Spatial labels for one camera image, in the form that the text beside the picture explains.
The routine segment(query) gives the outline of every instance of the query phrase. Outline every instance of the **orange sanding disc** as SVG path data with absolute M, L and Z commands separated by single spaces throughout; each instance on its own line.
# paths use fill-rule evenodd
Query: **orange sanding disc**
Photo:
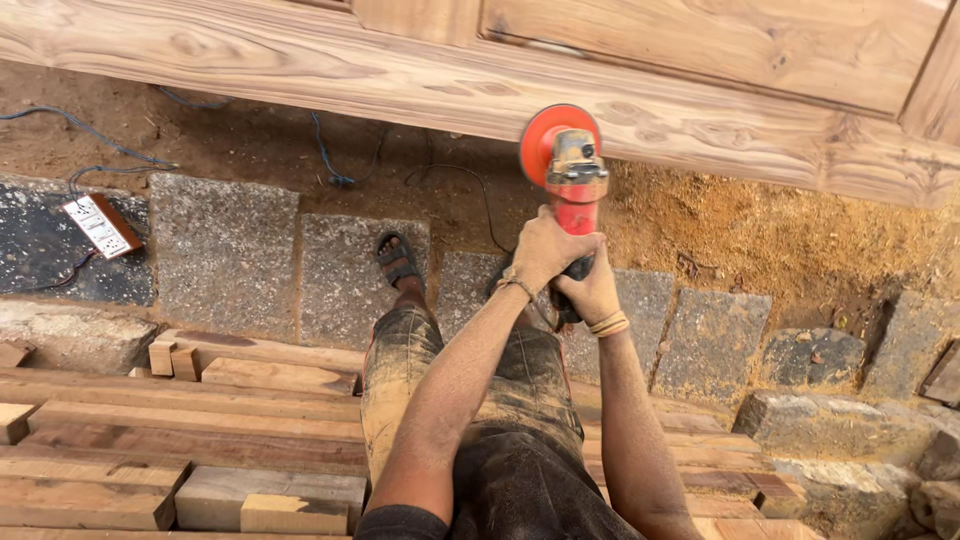
M 575 105 L 552 105 L 538 112 L 520 136 L 520 168 L 530 182 L 543 187 L 546 169 L 553 159 L 553 137 L 570 129 L 587 130 L 596 140 L 600 155 L 600 128 L 590 113 Z

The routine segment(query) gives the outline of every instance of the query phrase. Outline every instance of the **man's right hand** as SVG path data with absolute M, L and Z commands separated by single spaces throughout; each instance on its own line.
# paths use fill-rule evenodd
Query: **man's right hand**
M 566 295 L 573 303 L 577 314 L 593 326 L 620 310 L 620 299 L 616 296 L 616 281 L 610 260 L 607 258 L 607 240 L 604 238 L 593 257 L 590 273 L 582 282 L 568 276 L 557 276 L 553 286 Z

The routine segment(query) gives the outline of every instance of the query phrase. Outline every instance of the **dirt ground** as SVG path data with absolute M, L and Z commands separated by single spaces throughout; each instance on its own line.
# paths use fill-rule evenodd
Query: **dirt ground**
M 442 251 L 499 250 L 478 181 L 451 168 L 423 178 L 424 164 L 483 179 L 507 249 L 545 201 L 520 173 L 513 143 L 320 113 L 330 160 L 347 176 L 366 174 L 384 133 L 370 177 L 341 188 L 328 181 L 308 110 L 244 100 L 192 109 L 141 83 L 0 62 L 0 113 L 30 105 L 68 110 L 182 174 L 299 191 L 305 211 L 429 219 L 435 270 Z M 64 178 L 92 164 L 140 162 L 54 114 L 0 122 L 6 172 Z M 769 328 L 833 325 L 875 346 L 885 303 L 903 288 L 960 298 L 960 188 L 944 208 L 917 210 L 642 163 L 613 161 L 612 171 L 603 230 L 614 265 L 673 272 L 679 285 L 772 294 Z M 92 172 L 81 184 L 147 193 L 147 176 Z

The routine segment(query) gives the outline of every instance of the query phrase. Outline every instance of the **red angle grinder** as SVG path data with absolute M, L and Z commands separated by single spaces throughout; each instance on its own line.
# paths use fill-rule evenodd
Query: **red angle grinder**
M 600 157 L 600 129 L 589 112 L 573 105 L 554 105 L 538 112 L 520 137 L 520 167 L 530 182 L 550 196 L 557 223 L 570 234 L 597 228 L 597 203 L 607 196 L 609 173 Z M 582 281 L 593 256 L 578 258 L 564 270 Z M 560 291 L 550 289 L 557 310 L 553 330 L 581 319 Z

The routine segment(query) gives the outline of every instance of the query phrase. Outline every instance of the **foot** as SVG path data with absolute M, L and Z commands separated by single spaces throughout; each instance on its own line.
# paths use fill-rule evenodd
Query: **foot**
M 400 245 L 400 239 L 393 237 L 389 242 L 384 244 L 377 254 L 386 255 L 398 245 Z M 383 275 L 386 276 L 394 268 L 398 268 L 399 266 L 402 266 L 408 262 L 410 261 L 407 260 L 406 257 L 401 257 L 393 262 L 389 262 L 384 266 L 381 266 L 380 268 L 383 270 Z M 413 295 L 420 296 L 421 298 L 423 297 L 423 282 L 420 280 L 419 276 L 407 276 L 405 278 L 400 278 L 394 282 L 394 287 L 399 289 L 401 296 Z

